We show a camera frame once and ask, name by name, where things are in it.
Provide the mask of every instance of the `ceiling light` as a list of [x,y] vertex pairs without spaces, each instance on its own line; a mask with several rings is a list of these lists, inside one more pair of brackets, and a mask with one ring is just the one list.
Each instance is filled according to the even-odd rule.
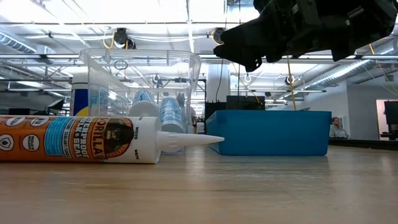
[[75,54],[70,54],[70,55],[60,55],[60,54],[54,54],[54,55],[46,55],[47,58],[55,58],[55,59],[71,59],[71,58],[79,58],[79,55]]
[[72,91],[70,89],[45,89],[44,91]]
[[116,100],[117,97],[118,97],[118,95],[115,92],[113,92],[111,90],[109,91],[109,95],[108,95],[109,99]]
[[267,106],[287,106],[287,103],[271,103],[267,104]]
[[125,83],[124,84],[127,87],[131,87],[131,88],[139,88],[140,86],[137,83]]
[[38,89],[7,89],[8,91],[39,91]]
[[269,103],[273,103],[273,102],[286,103],[287,101],[286,100],[266,100],[266,102],[269,102]]
[[59,96],[59,97],[62,97],[62,98],[65,97],[64,95],[61,95],[61,94],[59,94],[59,93],[54,93],[54,92],[52,92],[52,91],[50,91],[49,93],[50,93],[51,95],[54,95],[54,96]]
[[19,82],[17,82],[17,83],[22,84],[22,85],[31,86],[31,87],[36,87],[36,88],[48,87],[48,86],[43,85],[43,84],[40,84],[40,83],[38,83],[38,82],[19,81]]
[[294,93],[326,93],[326,90],[294,90]]
[[287,93],[288,90],[239,90],[239,92],[270,92],[270,93]]

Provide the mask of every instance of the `fluorescent light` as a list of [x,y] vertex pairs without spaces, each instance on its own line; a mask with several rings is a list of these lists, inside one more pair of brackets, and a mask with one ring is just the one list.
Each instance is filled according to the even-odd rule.
[[287,103],[270,103],[270,104],[267,104],[267,106],[286,106],[287,105]]
[[362,56],[362,59],[390,60],[390,59],[398,59],[398,55],[364,55],[364,56]]
[[79,58],[79,55],[60,55],[60,54],[53,54],[53,55],[47,55],[47,58]]
[[288,90],[239,90],[239,92],[270,92],[270,93],[287,93]]
[[113,92],[111,90],[109,91],[109,95],[108,95],[109,99],[116,100],[117,97],[118,97],[118,95],[115,92]]
[[301,55],[299,59],[333,59],[332,55]]
[[200,54],[199,57],[201,58],[218,58],[216,55],[211,55],[211,54]]
[[286,97],[288,97],[288,96],[291,96],[292,94],[291,93],[289,93],[289,94],[286,94],[286,95],[284,95],[283,97],[282,97],[282,99],[284,99],[284,98],[286,98]]
[[270,103],[273,103],[273,102],[286,103],[287,101],[286,100],[266,100],[266,102],[270,102]]
[[8,91],[39,91],[38,89],[7,89]]
[[23,55],[23,54],[15,54],[15,55],[0,55],[0,58],[5,58],[5,59],[40,59],[39,55]]
[[127,87],[131,87],[131,88],[139,88],[139,85],[137,83],[125,83],[124,84]]
[[44,91],[72,91],[69,89],[45,89]]
[[294,93],[325,93],[326,90],[293,90]]
[[64,95],[61,95],[61,94],[59,94],[59,93],[54,93],[54,92],[52,92],[52,91],[49,91],[49,93],[50,93],[51,95],[54,95],[54,96],[59,96],[59,97],[62,97],[62,98],[65,97]]
[[19,82],[17,82],[17,83],[22,84],[22,85],[31,86],[31,87],[36,87],[36,88],[48,87],[48,86],[43,85],[43,84],[40,84],[40,83],[38,83],[38,82],[19,81]]

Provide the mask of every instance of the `blue plastic box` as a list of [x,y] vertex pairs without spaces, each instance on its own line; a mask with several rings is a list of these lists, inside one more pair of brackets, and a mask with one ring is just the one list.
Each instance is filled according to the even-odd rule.
[[324,156],[328,152],[331,112],[216,111],[207,133],[224,142],[210,147],[226,156]]

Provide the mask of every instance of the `table surface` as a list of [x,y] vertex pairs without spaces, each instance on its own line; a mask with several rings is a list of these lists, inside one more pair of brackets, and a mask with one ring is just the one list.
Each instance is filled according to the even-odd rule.
[[227,157],[157,165],[0,163],[8,223],[398,223],[398,152]]

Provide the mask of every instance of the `plastic bottle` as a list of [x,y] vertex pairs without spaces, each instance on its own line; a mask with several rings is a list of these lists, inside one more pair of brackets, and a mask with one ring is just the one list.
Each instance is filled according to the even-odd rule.
[[147,90],[139,90],[129,112],[129,116],[154,116],[159,117],[159,107],[152,94]]
[[181,109],[175,98],[166,97],[160,104],[162,131],[184,133]]
[[104,80],[94,79],[88,84],[87,74],[76,74],[72,79],[70,111],[73,116],[107,116],[108,87]]
[[161,150],[224,141],[160,129],[155,117],[0,116],[0,161],[155,164]]

